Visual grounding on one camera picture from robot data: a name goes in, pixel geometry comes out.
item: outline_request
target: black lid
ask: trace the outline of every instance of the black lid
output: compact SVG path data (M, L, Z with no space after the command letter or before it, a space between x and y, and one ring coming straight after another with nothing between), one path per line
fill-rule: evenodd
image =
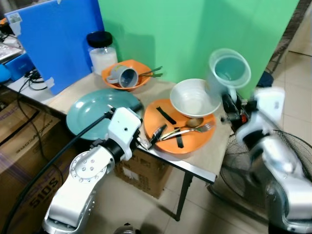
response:
M103 48L113 43L112 34L104 31L97 31L87 35L87 41L93 48Z

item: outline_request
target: table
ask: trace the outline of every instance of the table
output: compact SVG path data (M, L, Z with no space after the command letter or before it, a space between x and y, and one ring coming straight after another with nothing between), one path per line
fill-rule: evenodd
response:
M131 93L140 99L143 106L146 107L154 100L169 98L170 91L174 85L175 84L172 82L152 78L146 85L132 91ZM67 87L58 95L45 100L44 105L67 114L72 104L82 96L96 90L107 88L109 87L103 82L100 76L90 74ZM160 160L163 160L185 172L178 208L175 215L176 221L180 220L186 194L192 182L193 176L213 184L216 177L219 175L228 136L231 132L229 125L223 125L220 122L220 116L223 113L224 111L222 107L214 113L216 117L216 129L214 135L206 145L195 152L191 152L177 158L174 155L161 152L157 149L146 151L143 148L140 148L142 151L145 151L151 156L159 158ZM146 138L143 126L140 131L140 137L143 139Z
M18 92L21 88L21 86L27 81L27 78L22 77L14 82L8 83L6 84L6 86L11 89L14 90L15 92ZM32 87L35 89L41 89L46 87L45 83L34 83L32 84ZM26 84L22 91L21 94L31 98L37 102L40 102L41 104L46 105L48 102L50 102L55 95L52 94L50 89L43 89L43 90L32 90L28 84Z

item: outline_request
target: fork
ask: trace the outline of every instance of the fork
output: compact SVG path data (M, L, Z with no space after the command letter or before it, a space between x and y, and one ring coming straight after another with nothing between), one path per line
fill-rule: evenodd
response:
M208 123L206 123L206 124L210 124L210 125L213 126L213 125L214 125L214 122L213 122L213 121L210 121L210 122L208 122ZM177 131L181 130L181 128L186 128L186 127L187 127L187 126L178 127L178 128L176 128L176 129L174 129L173 131L168 132L168 133L162 135L161 138L159 138L159 139L162 140L163 138L165 138L165 137L171 135L172 133L176 133Z
M191 128L191 129L183 130L183 131L181 131L181 132L172 133L172 134L170 134L169 136L166 136L166 137L160 139L160 141L167 140L167 139L170 139L170 138L175 137L175 136L177 136L177 135L181 135L181 134L188 133L188 132L199 132L199 133L204 133L204 132L209 131L209 130L212 129L213 127L214 127L214 125L212 125L212 124L210 124L210 123L206 123L205 125L203 125L203 126L201 126L201 127Z

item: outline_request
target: gray mug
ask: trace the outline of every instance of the gray mug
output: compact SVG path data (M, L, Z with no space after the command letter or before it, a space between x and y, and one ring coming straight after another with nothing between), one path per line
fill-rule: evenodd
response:
M138 82L138 74L133 68L116 65L112 68L111 75L107 77L107 82L118 83L123 88L134 87Z

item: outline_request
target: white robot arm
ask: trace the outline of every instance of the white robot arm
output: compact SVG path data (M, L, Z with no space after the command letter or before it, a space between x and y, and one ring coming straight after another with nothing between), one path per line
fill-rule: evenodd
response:
M254 99L233 101L224 94L223 106L239 144L250 150L249 181L265 194L269 230L274 233L312 233L312 182L291 144L277 134L285 93L280 88L255 92Z
M132 110L114 111L105 141L76 156L65 183L55 194L42 227L49 234L79 234L96 205L95 194L115 163L129 160L137 147L142 119Z

